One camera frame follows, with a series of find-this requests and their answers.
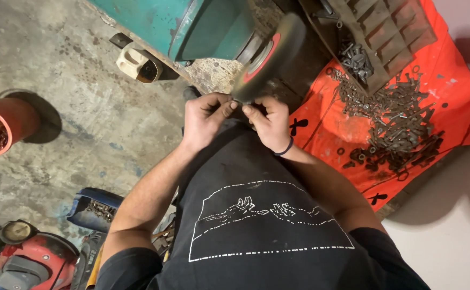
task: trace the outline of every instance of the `pressure gauge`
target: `pressure gauge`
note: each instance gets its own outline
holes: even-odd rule
[[[10,221],[2,228],[1,240],[10,245],[19,244],[32,237],[35,229],[25,221]]]

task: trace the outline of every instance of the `t-shirt print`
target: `t-shirt print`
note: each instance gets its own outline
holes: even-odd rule
[[[303,189],[289,182],[264,180],[228,185],[203,200],[189,262],[354,248],[335,219]]]

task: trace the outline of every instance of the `stained floor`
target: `stained floor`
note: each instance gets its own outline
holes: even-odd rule
[[[0,0],[0,92],[33,91],[61,122],[53,141],[0,156],[0,224],[23,219],[79,244],[87,231],[65,220],[74,195],[126,195],[180,142],[187,82],[124,75],[116,32],[80,1]]]

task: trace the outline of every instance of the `wooden workbench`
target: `wooden workbench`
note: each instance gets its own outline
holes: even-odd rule
[[[265,89],[265,93],[276,96],[281,101],[287,103],[290,112],[293,112],[299,108],[313,80],[328,63],[329,59],[325,57],[322,42],[310,27],[310,23],[304,17],[303,10],[297,1],[248,0],[248,2],[253,10],[256,33],[263,39],[266,39],[273,32],[273,29],[287,12],[295,12],[300,15],[307,26],[307,39],[292,63],[294,68],[289,69],[287,73],[283,73],[279,79],[269,82]],[[87,1],[84,1],[84,3],[90,8],[97,10]],[[140,37],[122,27],[122,25],[118,23],[112,23],[112,25],[140,44],[167,66],[173,68],[203,93],[230,93],[235,77],[243,68],[238,61],[214,58],[197,59],[191,66],[184,67],[179,63],[171,61],[168,56],[155,50],[150,44],[144,42]]]

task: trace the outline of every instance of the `wristband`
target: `wristband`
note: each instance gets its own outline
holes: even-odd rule
[[[281,153],[274,153],[276,156],[281,156],[284,155],[285,153],[289,152],[289,150],[292,148],[292,145],[294,145],[294,138],[291,137],[291,141],[289,142],[289,146],[287,146],[287,149]]]

